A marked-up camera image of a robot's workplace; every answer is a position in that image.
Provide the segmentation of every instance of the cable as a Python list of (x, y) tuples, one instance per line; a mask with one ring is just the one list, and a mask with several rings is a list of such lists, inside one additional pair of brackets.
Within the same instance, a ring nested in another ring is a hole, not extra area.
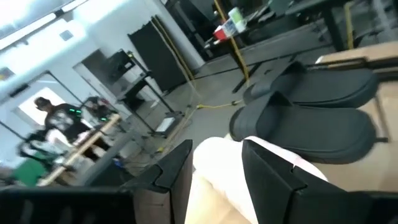
[(351, 11), (349, 9), (351, 5), (352, 2), (347, 2), (344, 5), (344, 11), (346, 16), (346, 29), (347, 29), (347, 46), (349, 50), (354, 49), (353, 23), (351, 21)]

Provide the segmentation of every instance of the desk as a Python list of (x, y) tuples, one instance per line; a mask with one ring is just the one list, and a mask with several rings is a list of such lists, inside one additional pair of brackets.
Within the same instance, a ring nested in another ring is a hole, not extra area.
[[(82, 155), (88, 148), (90, 148), (93, 143), (99, 139), (105, 131), (107, 131), (111, 126), (113, 126), (115, 123), (117, 123), (120, 120), (120, 115), (118, 114), (113, 114), (109, 121), (94, 135), (92, 135), (87, 141), (85, 141), (79, 148), (76, 148), (70, 153), (70, 156), (68, 159), (65, 160), (64, 165), (70, 166), (72, 165), (73, 161), (75, 161), (80, 155)], [(58, 167), (55, 170), (53, 170), (48, 176), (43, 178), (42, 180), (39, 181), (37, 186), (46, 186), (50, 185), (57, 177), (59, 177), (61, 174), (63, 174), (66, 171), (65, 167)]]
[(358, 49), (345, 50), (342, 52), (324, 55), (321, 56), (317, 60), (317, 62), (332, 62), (335, 60), (344, 60), (360, 57), (366, 57), (368, 59), (368, 62), (370, 63), (398, 58), (398, 41), (376, 44), (369, 47), (361, 47)]

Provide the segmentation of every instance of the black t-shirt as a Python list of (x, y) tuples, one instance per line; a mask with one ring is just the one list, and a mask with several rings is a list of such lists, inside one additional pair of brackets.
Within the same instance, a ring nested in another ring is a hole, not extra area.
[(78, 110), (76, 106), (67, 103), (54, 106), (44, 119), (45, 129), (57, 129), (70, 143), (76, 141), (80, 133), (90, 130), (81, 122)]

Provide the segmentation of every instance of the metal frame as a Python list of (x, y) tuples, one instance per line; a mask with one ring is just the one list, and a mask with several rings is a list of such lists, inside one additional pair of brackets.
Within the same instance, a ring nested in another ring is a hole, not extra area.
[(390, 130), (389, 130), (388, 124), (387, 124), (386, 113), (382, 106), (381, 99), (377, 93), (376, 93), (376, 96), (374, 96), (374, 102), (376, 104), (377, 113), (378, 113), (379, 119), (380, 119), (380, 128), (381, 128), (382, 135), (383, 135), (383, 137), (379, 137), (377, 139), (377, 142), (384, 142), (384, 143), (390, 142), (391, 134), (390, 134)]

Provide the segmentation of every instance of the white bottle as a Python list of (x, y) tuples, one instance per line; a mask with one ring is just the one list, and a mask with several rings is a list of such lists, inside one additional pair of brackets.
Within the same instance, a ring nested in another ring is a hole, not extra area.
[(230, 10), (228, 15), (229, 18), (231, 18), (232, 21), (234, 22), (236, 30), (239, 33), (244, 32), (246, 30), (246, 21), (243, 19), (243, 16), (237, 7)]

